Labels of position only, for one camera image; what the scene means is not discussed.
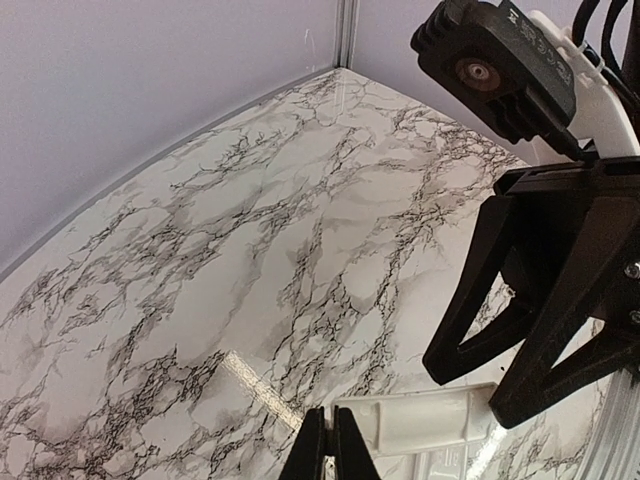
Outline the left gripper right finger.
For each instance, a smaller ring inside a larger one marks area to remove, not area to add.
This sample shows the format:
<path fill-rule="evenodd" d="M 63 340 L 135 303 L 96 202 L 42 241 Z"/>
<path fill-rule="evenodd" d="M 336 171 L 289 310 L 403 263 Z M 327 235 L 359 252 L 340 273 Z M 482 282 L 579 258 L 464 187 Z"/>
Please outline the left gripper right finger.
<path fill-rule="evenodd" d="M 336 478 L 380 480 L 353 412 L 337 406 L 334 410 L 334 458 Z"/>

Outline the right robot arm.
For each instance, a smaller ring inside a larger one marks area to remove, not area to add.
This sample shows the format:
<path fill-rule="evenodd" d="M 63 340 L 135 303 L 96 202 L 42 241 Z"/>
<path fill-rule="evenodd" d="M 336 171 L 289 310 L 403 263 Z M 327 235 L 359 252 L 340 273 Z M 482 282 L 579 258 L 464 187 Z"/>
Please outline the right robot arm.
<path fill-rule="evenodd" d="M 421 70 L 499 137 L 536 149 L 481 205 L 450 304 L 423 357 L 438 384 L 508 349 L 489 406 L 513 428 L 639 362 L 639 32 L 618 64 L 611 3 L 569 28 L 513 3 L 443 1 L 411 39 Z"/>

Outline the white remote control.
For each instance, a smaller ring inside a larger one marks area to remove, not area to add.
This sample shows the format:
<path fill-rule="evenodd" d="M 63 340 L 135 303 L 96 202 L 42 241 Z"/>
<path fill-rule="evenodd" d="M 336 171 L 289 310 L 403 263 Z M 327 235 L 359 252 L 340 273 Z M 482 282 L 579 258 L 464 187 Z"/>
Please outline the white remote control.
<path fill-rule="evenodd" d="M 344 397 L 383 479 L 480 479 L 506 437 L 488 402 L 494 383 Z"/>

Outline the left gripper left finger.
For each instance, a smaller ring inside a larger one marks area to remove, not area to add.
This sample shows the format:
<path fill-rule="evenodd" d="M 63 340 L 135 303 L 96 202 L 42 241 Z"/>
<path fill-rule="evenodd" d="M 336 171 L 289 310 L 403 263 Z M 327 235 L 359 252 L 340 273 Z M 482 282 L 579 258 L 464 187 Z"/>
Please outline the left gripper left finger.
<path fill-rule="evenodd" d="M 282 469 L 282 480 L 321 480 L 324 478 L 328 432 L 324 408 L 310 409 L 305 414 Z"/>

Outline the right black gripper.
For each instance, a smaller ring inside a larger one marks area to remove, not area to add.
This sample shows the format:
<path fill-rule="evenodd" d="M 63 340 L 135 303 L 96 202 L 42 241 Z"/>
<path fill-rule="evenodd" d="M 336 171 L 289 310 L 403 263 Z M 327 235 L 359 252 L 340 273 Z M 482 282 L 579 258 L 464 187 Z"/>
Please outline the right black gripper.
<path fill-rule="evenodd" d="M 490 401 L 513 428 L 639 360 L 639 160 L 512 170 L 495 191 L 423 365 L 444 385 L 525 339 Z M 497 276 L 514 297 L 467 339 Z"/>

